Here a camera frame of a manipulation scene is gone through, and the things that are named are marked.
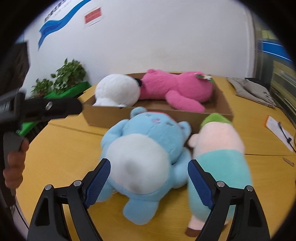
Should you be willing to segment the person's hand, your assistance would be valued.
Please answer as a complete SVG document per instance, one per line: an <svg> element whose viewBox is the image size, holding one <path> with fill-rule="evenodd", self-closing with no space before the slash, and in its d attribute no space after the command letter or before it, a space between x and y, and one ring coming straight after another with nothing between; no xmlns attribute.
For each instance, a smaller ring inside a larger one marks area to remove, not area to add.
<svg viewBox="0 0 296 241"><path fill-rule="evenodd" d="M23 181L23 171L28 149L29 142L25 138L19 151L8 154L8 167L3 170L3 175L5 185L10 189L17 189Z"/></svg>

